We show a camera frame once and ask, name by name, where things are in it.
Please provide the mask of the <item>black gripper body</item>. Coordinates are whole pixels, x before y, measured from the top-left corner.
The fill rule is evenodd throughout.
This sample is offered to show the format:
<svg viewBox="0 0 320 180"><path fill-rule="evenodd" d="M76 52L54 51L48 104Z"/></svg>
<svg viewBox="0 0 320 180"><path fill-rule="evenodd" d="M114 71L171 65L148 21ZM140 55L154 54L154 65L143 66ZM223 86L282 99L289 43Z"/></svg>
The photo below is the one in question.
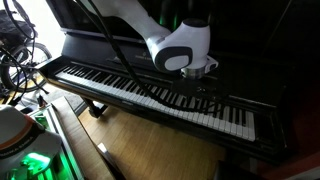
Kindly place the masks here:
<svg viewBox="0 0 320 180"><path fill-rule="evenodd" d="M172 82L171 90L184 96L196 98L220 98L222 93L215 80L209 79L178 79Z"/></svg>

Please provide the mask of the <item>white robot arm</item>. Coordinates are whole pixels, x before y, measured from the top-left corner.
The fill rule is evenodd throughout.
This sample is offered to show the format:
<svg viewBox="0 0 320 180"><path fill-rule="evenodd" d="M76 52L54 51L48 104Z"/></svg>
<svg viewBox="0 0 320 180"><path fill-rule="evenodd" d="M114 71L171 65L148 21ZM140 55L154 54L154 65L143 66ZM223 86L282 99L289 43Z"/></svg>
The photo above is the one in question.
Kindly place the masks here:
<svg viewBox="0 0 320 180"><path fill-rule="evenodd" d="M130 25L145 41L152 62L161 72L180 71L191 85L191 95L211 96L213 90L196 86L201 79L218 66L208 55L210 27L198 19L183 20L179 27L170 32L159 25L138 2L138 0L80 0L87 11L95 14L101 31L112 42L104 17L117 17Z"/></svg>

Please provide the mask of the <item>white robot base with green light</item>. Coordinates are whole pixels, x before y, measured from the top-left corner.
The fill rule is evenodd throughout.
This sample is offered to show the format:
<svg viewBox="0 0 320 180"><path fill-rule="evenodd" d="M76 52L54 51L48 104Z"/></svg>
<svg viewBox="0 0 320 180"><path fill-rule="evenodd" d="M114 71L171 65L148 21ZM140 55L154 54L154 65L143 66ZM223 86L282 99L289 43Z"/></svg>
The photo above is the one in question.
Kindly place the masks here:
<svg viewBox="0 0 320 180"><path fill-rule="evenodd" d="M46 170L62 140L11 105L0 106L0 178L30 180Z"/></svg>

